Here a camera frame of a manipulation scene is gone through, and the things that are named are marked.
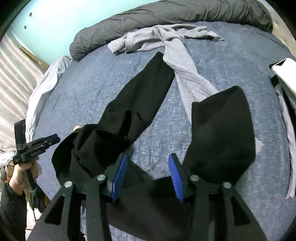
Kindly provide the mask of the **person's left hand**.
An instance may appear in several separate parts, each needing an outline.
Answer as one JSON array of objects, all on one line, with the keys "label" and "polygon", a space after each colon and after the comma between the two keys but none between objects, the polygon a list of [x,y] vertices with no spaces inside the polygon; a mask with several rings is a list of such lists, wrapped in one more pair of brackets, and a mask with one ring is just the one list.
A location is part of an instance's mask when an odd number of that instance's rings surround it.
[{"label": "person's left hand", "polygon": [[15,165],[13,175],[9,181],[9,185],[16,195],[22,196],[23,191],[27,188],[24,176],[26,170],[31,171],[33,178],[35,179],[37,179],[42,174],[42,168],[39,165],[38,161],[39,156],[35,157],[27,163]]}]

